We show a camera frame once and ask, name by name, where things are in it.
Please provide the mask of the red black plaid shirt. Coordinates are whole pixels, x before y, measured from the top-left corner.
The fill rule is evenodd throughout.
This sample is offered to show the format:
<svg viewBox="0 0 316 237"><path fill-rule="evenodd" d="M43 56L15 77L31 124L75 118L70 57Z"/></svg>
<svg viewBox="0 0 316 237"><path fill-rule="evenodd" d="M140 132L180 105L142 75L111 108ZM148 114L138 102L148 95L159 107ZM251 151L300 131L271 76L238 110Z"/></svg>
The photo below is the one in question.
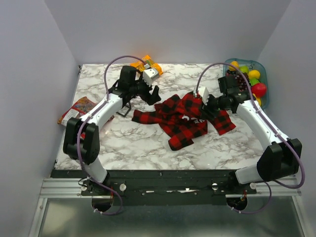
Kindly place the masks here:
<svg viewBox="0 0 316 237"><path fill-rule="evenodd" d="M192 92L182 98L172 95L162 103L154 104L154 111L142 112L135 110L132 121L140 124L158 124L170 137L168 146L172 151L178 151L192 145L193 139L208 133L208 123L211 123L219 135L236 128L226 111L220 111L215 119L203 119L199 110L202 99L194 97Z"/></svg>

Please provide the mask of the black square frame brooch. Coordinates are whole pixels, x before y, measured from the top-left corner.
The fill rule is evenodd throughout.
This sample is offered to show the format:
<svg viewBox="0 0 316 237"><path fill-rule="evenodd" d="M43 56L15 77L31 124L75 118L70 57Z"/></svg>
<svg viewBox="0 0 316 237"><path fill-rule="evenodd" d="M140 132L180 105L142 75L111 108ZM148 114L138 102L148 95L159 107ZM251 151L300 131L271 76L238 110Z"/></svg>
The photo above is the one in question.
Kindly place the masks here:
<svg viewBox="0 0 316 237"><path fill-rule="evenodd" d="M128 102L126 105L124 105L124 107L120 111L116 112L116 114L125 118L129 114L131 109L132 109L132 105L130 102Z"/></svg>

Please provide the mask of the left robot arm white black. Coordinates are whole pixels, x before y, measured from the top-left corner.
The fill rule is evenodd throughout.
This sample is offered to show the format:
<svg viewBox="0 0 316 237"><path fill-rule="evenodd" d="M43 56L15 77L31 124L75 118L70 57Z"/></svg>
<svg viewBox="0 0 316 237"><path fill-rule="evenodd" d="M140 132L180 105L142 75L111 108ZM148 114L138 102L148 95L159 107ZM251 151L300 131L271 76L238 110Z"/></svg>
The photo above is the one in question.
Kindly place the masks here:
<svg viewBox="0 0 316 237"><path fill-rule="evenodd" d="M93 180L92 188L97 194L106 194L110 187L106 180L108 173L98 158L101 128L137 96L148 105L160 101L159 87L152 86L153 80L158 76L158 71L149 65L145 66L144 71L133 66L123 66L119 79L109 88L101 102L80 118L68 120L63 152L71 159L79 161L82 169Z"/></svg>

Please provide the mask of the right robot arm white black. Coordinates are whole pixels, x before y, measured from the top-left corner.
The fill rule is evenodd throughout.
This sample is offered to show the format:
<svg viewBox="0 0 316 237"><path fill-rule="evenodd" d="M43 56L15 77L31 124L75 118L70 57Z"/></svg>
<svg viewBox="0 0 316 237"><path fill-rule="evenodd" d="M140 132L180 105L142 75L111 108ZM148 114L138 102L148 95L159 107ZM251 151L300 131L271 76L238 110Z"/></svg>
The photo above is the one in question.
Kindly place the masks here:
<svg viewBox="0 0 316 237"><path fill-rule="evenodd" d="M243 119L259 140L263 154L256 164L237 169L234 177L227 181L228 190L234 194L245 188L245 184L269 182L294 175L299 170L302 144L281 132L247 91L241 91L233 76L218 79L219 97L210 94L205 86L196 93L202 99L201 112L208 119L219 118L219 113L230 110Z"/></svg>

